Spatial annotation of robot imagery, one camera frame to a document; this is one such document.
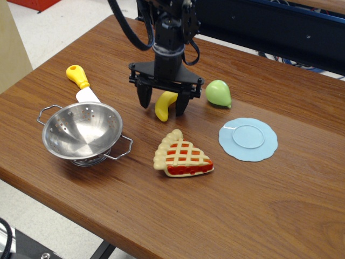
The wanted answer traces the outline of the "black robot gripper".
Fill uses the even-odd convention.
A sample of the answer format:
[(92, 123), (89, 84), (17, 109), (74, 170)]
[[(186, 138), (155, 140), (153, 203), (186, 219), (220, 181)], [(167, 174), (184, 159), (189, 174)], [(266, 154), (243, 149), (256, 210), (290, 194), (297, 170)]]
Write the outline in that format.
[(137, 88), (137, 95), (143, 108), (150, 104), (152, 89), (179, 93), (176, 100), (176, 116), (182, 116), (190, 99), (201, 96), (204, 79), (189, 71), (185, 66), (184, 50), (163, 53), (156, 52), (151, 62), (130, 63), (129, 81)]

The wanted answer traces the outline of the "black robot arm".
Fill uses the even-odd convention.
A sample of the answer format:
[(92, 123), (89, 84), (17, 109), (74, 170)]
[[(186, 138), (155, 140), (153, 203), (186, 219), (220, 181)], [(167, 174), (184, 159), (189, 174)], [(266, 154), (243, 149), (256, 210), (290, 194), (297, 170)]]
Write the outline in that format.
[(197, 45), (193, 37), (199, 33), (200, 22), (195, 1), (138, 1), (138, 11), (147, 25), (155, 30), (152, 62), (130, 63), (129, 81), (137, 88), (142, 107), (148, 107), (154, 88), (177, 93), (176, 115), (184, 113), (189, 100), (201, 95), (204, 79), (189, 71), (185, 47)]

